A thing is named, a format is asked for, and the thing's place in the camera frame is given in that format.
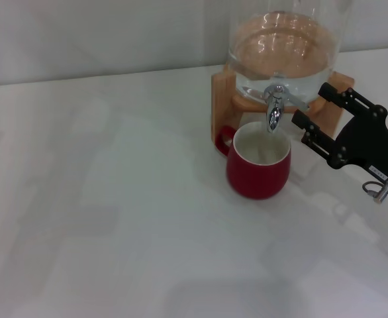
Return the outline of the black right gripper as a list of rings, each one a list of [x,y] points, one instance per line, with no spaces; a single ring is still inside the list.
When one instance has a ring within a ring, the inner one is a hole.
[[[349,87],[339,93],[328,82],[318,95],[347,110],[354,117],[340,131],[336,140],[325,134],[302,111],[294,112],[291,122],[304,130],[301,142],[322,157],[333,169],[356,165],[382,183],[388,182],[388,112]]]

